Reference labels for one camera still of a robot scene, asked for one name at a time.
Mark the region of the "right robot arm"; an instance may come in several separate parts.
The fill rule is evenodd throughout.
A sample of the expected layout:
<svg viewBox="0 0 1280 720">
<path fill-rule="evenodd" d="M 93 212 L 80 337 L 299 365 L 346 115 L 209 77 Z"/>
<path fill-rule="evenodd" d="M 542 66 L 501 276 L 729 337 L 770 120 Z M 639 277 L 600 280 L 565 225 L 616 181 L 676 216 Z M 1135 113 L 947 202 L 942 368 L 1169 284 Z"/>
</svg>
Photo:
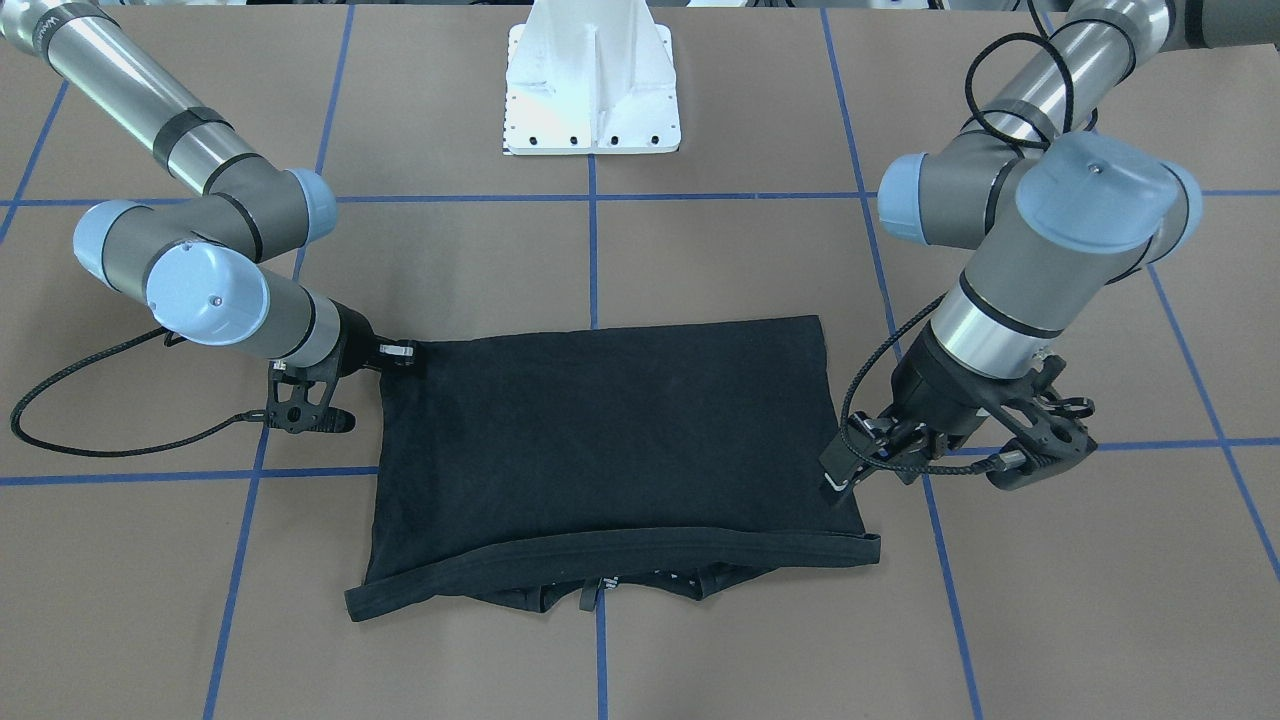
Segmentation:
<svg viewBox="0 0 1280 720">
<path fill-rule="evenodd" d="M 114 200 L 73 234 L 78 263 L 143 304 L 164 329 L 324 380 L 411 366 L 415 343 L 262 263 L 332 233 L 337 197 L 319 174 L 279 169 L 91 1 L 5 1 L 3 37 L 40 59 L 140 141 L 195 197 L 168 208 Z"/>
</svg>

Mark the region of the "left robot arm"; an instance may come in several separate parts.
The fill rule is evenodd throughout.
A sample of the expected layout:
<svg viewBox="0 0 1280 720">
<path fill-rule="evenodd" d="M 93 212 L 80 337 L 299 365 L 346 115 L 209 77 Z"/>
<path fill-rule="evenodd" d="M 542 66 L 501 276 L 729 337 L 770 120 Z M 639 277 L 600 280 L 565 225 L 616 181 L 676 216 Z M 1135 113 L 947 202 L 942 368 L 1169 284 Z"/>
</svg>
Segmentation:
<svg viewBox="0 0 1280 720">
<path fill-rule="evenodd" d="M 841 411 L 820 455 L 833 503 L 876 471 L 983 475 L 1016 489 L 1096 451 L 1089 398 L 1053 387 L 1052 345 L 1106 286 L 1196 232 L 1194 177 L 1094 131 L 1106 94 L 1161 53 L 1277 42 L 1275 1 L 1074 1 L 1037 54 L 941 152 L 896 159 L 877 193 L 893 237 L 966 249 L 954 287 L 905 322 L 919 333 L 870 416 Z"/>
</svg>

